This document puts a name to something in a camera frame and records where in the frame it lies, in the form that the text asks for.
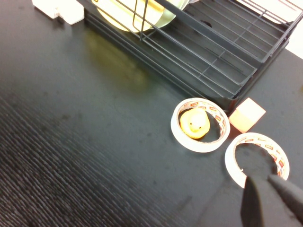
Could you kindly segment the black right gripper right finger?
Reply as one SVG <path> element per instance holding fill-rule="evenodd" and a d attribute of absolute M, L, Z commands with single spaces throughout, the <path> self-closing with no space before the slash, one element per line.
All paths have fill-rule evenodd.
<path fill-rule="evenodd" d="M 278 175 L 269 175 L 268 182 L 273 186 L 285 205 L 297 219 L 303 218 L 303 190 Z"/>

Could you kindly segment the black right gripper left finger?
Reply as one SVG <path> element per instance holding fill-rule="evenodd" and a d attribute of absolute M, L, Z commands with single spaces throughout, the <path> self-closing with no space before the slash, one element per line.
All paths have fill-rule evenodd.
<path fill-rule="evenodd" d="M 244 227 L 301 226 L 301 219 L 296 218 L 268 180 L 256 176 L 248 176 L 246 179 L 241 221 Z"/>

